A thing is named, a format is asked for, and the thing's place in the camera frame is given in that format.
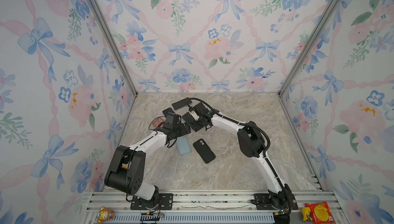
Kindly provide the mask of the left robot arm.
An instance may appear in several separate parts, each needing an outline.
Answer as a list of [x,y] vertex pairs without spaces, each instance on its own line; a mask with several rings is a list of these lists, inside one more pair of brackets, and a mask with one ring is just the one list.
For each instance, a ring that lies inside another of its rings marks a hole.
[[157,149],[169,148],[172,140],[190,133],[188,122],[182,122],[178,114],[169,113],[145,139],[129,147],[116,148],[105,176],[105,186],[125,193],[127,202],[135,202],[147,209],[157,208],[159,189],[144,181],[146,159]]

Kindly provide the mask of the black phone case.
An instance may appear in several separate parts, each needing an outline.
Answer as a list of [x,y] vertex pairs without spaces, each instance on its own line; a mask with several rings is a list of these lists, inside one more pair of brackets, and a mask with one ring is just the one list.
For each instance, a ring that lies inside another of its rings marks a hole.
[[216,155],[212,152],[209,145],[203,139],[199,139],[194,142],[193,147],[206,164],[216,159]]

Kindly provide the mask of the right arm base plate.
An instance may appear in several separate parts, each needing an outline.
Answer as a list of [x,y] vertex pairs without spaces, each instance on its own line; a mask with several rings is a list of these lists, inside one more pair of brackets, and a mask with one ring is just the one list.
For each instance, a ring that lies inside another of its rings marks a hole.
[[292,210],[298,210],[298,204],[293,194],[288,196],[290,202],[286,196],[280,196],[279,194],[270,193],[256,193],[253,195],[253,199],[250,201],[257,207],[257,210],[270,210],[274,212],[287,211],[288,207]]

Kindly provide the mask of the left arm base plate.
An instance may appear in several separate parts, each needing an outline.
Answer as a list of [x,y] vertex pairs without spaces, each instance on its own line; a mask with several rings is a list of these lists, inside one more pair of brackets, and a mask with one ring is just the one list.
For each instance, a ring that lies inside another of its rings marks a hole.
[[154,194],[150,200],[134,196],[131,201],[130,209],[142,211],[171,210],[172,206],[172,193],[158,193]]

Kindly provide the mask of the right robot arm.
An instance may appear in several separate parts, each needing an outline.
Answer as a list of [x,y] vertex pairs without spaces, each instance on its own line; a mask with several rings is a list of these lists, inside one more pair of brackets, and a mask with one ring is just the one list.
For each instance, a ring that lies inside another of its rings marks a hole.
[[268,156],[271,141],[266,132],[255,122],[230,118],[198,98],[186,98],[186,106],[189,111],[183,118],[194,131],[219,127],[237,136],[241,152],[254,161],[267,183],[271,205],[280,215],[289,215],[294,208],[292,192],[289,185],[280,178]]

